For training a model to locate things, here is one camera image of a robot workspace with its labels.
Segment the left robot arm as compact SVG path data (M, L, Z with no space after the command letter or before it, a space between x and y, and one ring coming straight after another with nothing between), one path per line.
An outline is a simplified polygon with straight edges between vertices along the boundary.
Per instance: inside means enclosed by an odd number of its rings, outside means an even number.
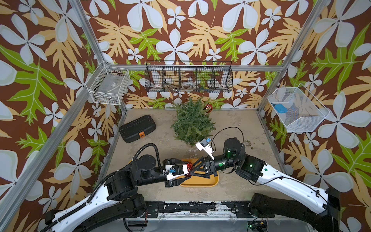
M170 188L190 179L193 165L179 159L160 162L155 144L142 146L125 167L108 174L90 196L62 211L46 214L44 232L90 232L120 217L136 218L147 213L138 187L163 182Z

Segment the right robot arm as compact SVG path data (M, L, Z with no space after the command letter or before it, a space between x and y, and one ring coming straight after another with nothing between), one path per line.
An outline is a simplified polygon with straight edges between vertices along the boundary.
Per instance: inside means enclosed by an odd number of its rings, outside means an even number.
M250 209L255 214L278 214L309 223L319 232L340 230L340 193L333 188L317 188L292 178L267 162L248 155L245 146L236 137L224 142L223 153L214 156L214 140L205 138L196 147L204 150L207 157L198 159L188 175L202 178L217 176L218 171L231 168L238 176L254 186L268 186L291 200L283 201L254 194Z

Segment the red ornament ball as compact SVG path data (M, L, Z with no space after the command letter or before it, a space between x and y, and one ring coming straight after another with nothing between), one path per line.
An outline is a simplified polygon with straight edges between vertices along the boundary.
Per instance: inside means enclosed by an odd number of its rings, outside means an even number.
M207 105L204 107L204 111L205 111L206 113L210 113L210 112L212 112L212 110L213 110L213 106L212 106L211 104L207 104Z
M187 165L187 171L190 172L193 169L193 164L191 162L188 162L186 165Z

